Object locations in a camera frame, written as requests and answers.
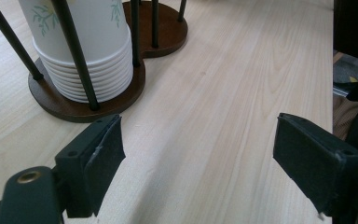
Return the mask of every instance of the stack of paper cups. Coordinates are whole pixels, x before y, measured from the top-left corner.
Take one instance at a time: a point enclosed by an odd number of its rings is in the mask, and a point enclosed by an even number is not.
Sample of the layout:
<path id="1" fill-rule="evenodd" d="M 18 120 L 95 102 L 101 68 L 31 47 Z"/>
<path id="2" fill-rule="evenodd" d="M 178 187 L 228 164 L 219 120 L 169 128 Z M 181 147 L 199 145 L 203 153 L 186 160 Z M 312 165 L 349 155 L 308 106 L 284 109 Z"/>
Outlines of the stack of paper cups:
<path id="1" fill-rule="evenodd" d="M 43 65 L 66 98 L 87 96 L 49 0 L 19 0 Z M 132 79 L 131 32 L 121 0 L 68 0 L 98 102 L 121 94 Z"/>

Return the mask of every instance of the wooden table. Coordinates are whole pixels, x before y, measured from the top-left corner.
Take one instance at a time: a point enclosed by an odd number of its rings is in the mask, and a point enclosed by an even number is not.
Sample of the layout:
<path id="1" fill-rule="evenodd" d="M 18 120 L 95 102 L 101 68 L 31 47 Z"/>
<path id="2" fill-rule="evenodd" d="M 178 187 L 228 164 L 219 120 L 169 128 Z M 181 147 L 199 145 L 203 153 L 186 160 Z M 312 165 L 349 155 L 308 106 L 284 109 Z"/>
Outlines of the wooden table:
<path id="1" fill-rule="evenodd" d="M 18 2 L 0 8 L 37 59 Z M 145 60 L 145 90 L 121 114 L 127 158 L 100 215 L 67 223 L 321 223 L 272 148 L 280 112 L 331 131 L 333 1 L 190 0 L 185 17 L 186 44 Z M 0 33 L 0 198 L 88 126 L 46 113 L 27 78 Z"/>

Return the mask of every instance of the wood grain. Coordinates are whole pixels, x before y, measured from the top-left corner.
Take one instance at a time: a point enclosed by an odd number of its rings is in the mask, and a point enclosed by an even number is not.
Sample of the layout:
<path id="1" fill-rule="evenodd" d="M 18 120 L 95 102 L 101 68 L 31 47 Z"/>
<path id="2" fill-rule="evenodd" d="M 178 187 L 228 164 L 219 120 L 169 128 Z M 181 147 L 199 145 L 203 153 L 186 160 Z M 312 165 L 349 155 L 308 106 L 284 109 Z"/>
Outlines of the wood grain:
<path id="1" fill-rule="evenodd" d="M 17 1 L 0 7 L 36 59 Z M 145 90 L 121 114 L 127 158 L 100 215 L 66 222 L 322 223 L 271 151 L 280 112 L 331 131 L 333 2 L 193 0 L 185 18 L 185 45 L 145 60 Z M 0 34 L 0 197 L 87 126 L 43 111 L 27 74 Z"/>

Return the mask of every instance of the wooden base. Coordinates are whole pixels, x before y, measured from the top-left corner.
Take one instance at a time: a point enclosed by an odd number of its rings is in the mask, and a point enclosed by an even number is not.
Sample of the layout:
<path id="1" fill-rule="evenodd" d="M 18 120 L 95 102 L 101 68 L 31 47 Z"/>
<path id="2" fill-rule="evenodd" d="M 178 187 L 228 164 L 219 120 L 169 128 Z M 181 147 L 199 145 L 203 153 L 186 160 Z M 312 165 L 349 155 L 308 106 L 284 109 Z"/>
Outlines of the wooden base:
<path id="1" fill-rule="evenodd" d="M 130 2 L 123 3 L 127 23 L 131 24 Z M 158 48 L 153 48 L 151 33 L 152 9 L 151 2 L 142 2 L 139 7 L 140 21 L 140 55 L 141 58 L 156 58 L 168 55 L 181 48 L 186 41 L 187 23 L 178 22 L 178 12 L 171 7 L 159 4 Z M 54 87 L 48 72 L 41 60 L 36 61 L 36 67 L 44 75 L 44 79 L 35 81 L 28 77 L 31 94 L 49 114 L 72 122 L 93 122 L 94 120 L 115 113 L 120 113 L 130 107 L 141 95 L 145 86 L 145 65 L 141 60 L 140 67 L 134 67 L 130 86 L 119 96 L 107 102 L 100 103 L 101 108 L 92 111 L 88 104 L 81 104 L 63 97 Z"/>

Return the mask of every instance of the black metal rod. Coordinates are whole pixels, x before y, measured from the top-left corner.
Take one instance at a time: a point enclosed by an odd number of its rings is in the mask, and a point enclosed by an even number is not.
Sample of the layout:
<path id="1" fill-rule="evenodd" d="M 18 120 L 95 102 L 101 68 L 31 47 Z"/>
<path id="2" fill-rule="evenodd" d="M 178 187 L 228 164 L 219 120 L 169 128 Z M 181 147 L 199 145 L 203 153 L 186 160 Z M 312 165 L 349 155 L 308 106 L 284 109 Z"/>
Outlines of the black metal rod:
<path id="1" fill-rule="evenodd" d="M 65 35 L 66 43 L 69 50 L 71 50 L 72 57 L 76 65 L 77 72 L 80 76 L 87 99 L 89 100 L 89 108 L 91 110 L 98 110 L 100 108 L 94 88 L 90 78 L 89 69 L 87 68 L 86 60 L 84 58 L 83 50 L 80 46 L 80 41 L 77 36 L 74 21 L 72 20 L 71 11 L 68 3 L 62 0 L 51 0 L 54 10 L 57 13 L 60 21 L 63 34 Z"/>
<path id="2" fill-rule="evenodd" d="M 131 0 L 131 27 L 132 27 L 132 65 L 139 67 L 141 57 L 139 51 L 139 2 Z"/>
<path id="3" fill-rule="evenodd" d="M 186 8 L 186 0 L 182 0 L 182 2 L 180 3 L 178 21 L 183 21 L 183 17 L 185 15 L 185 8 Z"/>
<path id="4" fill-rule="evenodd" d="M 158 0 L 152 0 L 152 47 L 158 48 Z"/>
<path id="5" fill-rule="evenodd" d="M 17 38 L 14 31 L 11 29 L 4 15 L 0 11 L 0 30 L 4 34 L 7 41 L 10 43 L 11 47 L 16 51 L 16 53 L 21 58 L 22 62 L 25 64 L 34 80 L 39 80 L 43 78 L 43 75 L 39 72 L 34 61 L 25 50 L 24 46 L 21 44 L 20 40 Z"/>

